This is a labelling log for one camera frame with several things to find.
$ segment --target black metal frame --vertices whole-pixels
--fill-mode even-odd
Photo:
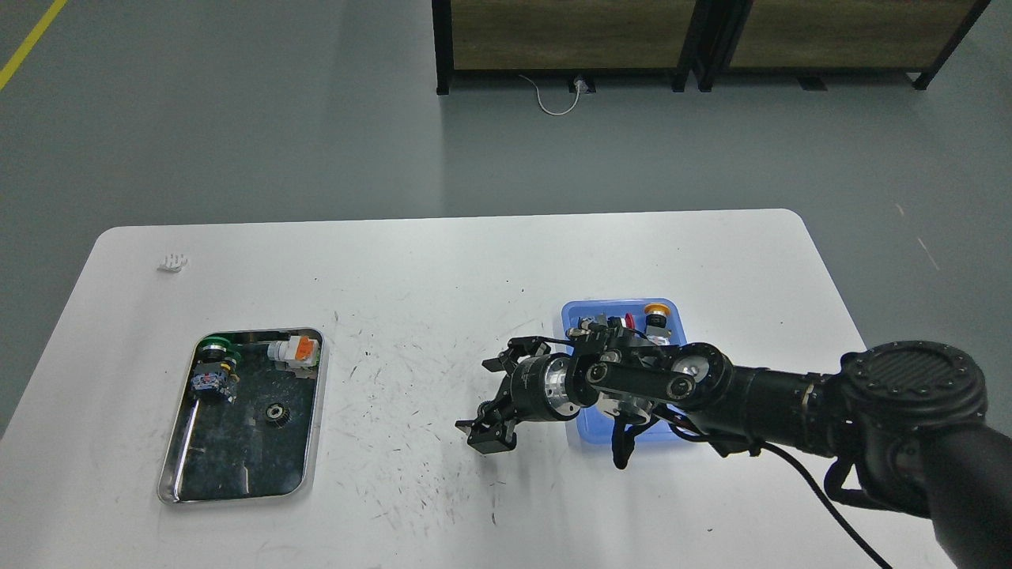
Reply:
[[[468,69],[453,68],[453,15],[450,0],[432,0],[432,28],[436,54],[436,94],[449,94],[454,77],[504,77],[518,74],[540,77],[566,77],[572,91],[572,80],[583,76],[593,93],[594,78],[602,76],[666,75],[671,79],[671,90],[676,93],[685,90],[689,73],[698,60],[697,49],[706,25],[709,7],[713,0],[696,0],[685,33],[678,65],[674,68],[583,68],[583,69]]]
[[[453,75],[453,14],[449,0],[432,0],[432,36],[436,48],[436,94],[449,94]]]
[[[709,92],[713,87],[713,82],[719,75],[790,75],[797,78],[811,80],[820,75],[861,75],[869,73],[918,73],[913,87],[919,91],[928,88],[928,84],[934,79],[942,65],[945,64],[952,52],[965,37],[966,32],[988,7],[991,0],[978,0],[971,8],[963,21],[956,27],[955,32],[935,59],[934,63],[927,67],[755,67],[746,69],[731,69],[731,60],[738,49],[738,42],[741,39],[742,31],[749,19],[752,10],[753,0],[731,0],[728,17],[720,19],[713,18],[706,23],[703,31],[703,42],[711,43],[711,50],[708,54],[700,54],[694,69],[700,91]]]

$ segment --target white cable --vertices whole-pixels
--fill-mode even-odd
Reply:
[[[572,106],[570,106],[569,108],[567,108],[562,112],[552,112],[551,110],[544,108],[544,105],[541,103],[541,90],[537,88],[537,83],[531,81],[530,78],[527,77],[526,75],[521,75],[520,77],[523,77],[524,79],[527,80],[528,83],[534,86],[534,94],[537,95],[537,106],[541,107],[541,110],[543,110],[545,114],[551,114],[553,116],[562,116],[563,114],[566,114],[569,111],[576,108],[576,103],[580,102],[580,86],[574,85],[573,88],[576,89],[576,98],[573,99]]]

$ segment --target metal tray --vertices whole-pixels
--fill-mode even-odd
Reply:
[[[263,498],[290,494],[312,472],[316,432],[323,402],[326,346],[313,329],[222,332],[242,358],[235,369],[235,399],[207,400],[190,389],[197,363],[194,347],[179,401],[158,497],[166,503]],[[264,342],[292,335],[320,342],[319,362],[299,378],[268,358]],[[287,410],[271,420],[268,408]]]

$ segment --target gray floor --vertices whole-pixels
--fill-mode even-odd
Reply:
[[[864,341],[967,349],[1012,432],[1010,27],[995,2],[927,92],[602,80],[553,118],[521,80],[436,97],[426,2],[71,2],[0,93],[0,426],[111,227],[788,208]]]

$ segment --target wooden cabinet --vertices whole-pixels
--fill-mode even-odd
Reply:
[[[920,73],[926,88],[988,0],[731,0],[707,22],[700,88],[724,73]]]
[[[433,0],[436,67],[454,75],[668,73],[695,58],[708,0]]]

